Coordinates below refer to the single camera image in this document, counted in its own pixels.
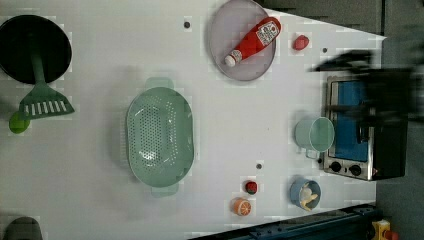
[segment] green spatula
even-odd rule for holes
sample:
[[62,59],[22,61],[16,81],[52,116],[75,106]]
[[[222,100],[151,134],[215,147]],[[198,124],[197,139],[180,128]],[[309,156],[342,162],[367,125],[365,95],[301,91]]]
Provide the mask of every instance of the green spatula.
[[32,120],[75,112],[65,96],[47,85],[40,50],[33,35],[28,36],[28,47],[36,83],[19,104],[20,119]]

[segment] black pan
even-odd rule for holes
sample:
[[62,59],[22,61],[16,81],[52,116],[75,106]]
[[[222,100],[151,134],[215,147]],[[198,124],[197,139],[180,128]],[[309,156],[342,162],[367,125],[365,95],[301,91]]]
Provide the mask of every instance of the black pan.
[[11,18],[0,26],[0,67],[12,78],[35,84],[27,36],[36,36],[45,80],[53,82],[68,69],[72,50],[68,37],[52,21],[34,15]]

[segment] gray floor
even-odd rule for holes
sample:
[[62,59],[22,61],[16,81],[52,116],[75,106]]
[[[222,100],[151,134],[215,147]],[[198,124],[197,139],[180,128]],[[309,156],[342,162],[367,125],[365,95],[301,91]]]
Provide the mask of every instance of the gray floor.
[[[258,0],[264,7],[387,36],[383,62],[388,67],[417,64],[424,56],[423,0]],[[377,183],[377,207],[401,239],[424,239],[424,126],[408,131],[406,175]]]
[[[423,28],[424,5],[421,0],[387,1],[385,36],[389,40],[403,39],[400,42],[404,43],[395,53],[388,51],[387,55],[392,55],[391,63],[409,65],[417,62],[414,47],[424,40]],[[377,183],[377,207],[391,220],[392,228],[399,232],[401,239],[424,239],[423,183],[424,126],[410,123],[405,177]]]

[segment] light green cup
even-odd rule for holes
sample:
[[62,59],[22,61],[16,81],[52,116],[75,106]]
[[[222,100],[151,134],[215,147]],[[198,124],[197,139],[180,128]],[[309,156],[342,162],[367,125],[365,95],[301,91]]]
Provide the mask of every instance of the light green cup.
[[325,117],[304,119],[296,125],[295,137],[297,145],[307,150],[306,156],[317,159],[320,152],[327,151],[333,144],[334,126]]

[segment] white label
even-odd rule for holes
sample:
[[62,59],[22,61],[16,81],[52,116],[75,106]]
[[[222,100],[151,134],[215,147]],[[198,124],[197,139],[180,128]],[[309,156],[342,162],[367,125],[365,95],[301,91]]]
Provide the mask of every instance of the white label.
[[256,35],[261,40],[262,45],[268,46],[278,33],[280,33],[280,29],[277,25],[274,22],[268,22],[259,27]]
[[241,55],[241,52],[239,50],[233,50],[231,52],[231,56],[236,59],[236,62],[240,62],[243,59],[243,56]]

